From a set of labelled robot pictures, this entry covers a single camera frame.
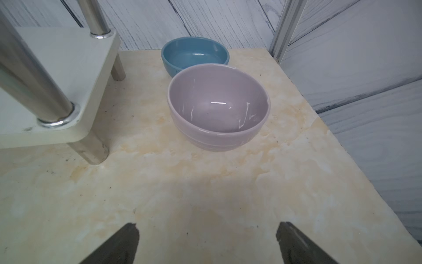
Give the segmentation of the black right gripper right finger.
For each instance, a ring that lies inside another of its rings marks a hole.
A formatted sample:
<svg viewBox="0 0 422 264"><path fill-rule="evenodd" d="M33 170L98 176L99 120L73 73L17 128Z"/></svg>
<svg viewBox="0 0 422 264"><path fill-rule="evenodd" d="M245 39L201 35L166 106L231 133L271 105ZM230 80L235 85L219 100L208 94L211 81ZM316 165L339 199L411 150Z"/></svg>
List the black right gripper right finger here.
<svg viewBox="0 0 422 264"><path fill-rule="evenodd" d="M280 222L276 238L285 264L338 264L291 222Z"/></svg>

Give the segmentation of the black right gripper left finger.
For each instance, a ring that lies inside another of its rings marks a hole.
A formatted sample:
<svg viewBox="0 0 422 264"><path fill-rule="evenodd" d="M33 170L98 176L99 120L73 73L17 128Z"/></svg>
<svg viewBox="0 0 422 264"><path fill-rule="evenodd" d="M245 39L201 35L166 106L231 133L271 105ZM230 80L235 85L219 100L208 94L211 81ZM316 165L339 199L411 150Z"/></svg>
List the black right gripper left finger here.
<svg viewBox="0 0 422 264"><path fill-rule="evenodd" d="M81 264L133 264L140 234L135 223L127 223L93 251Z"/></svg>

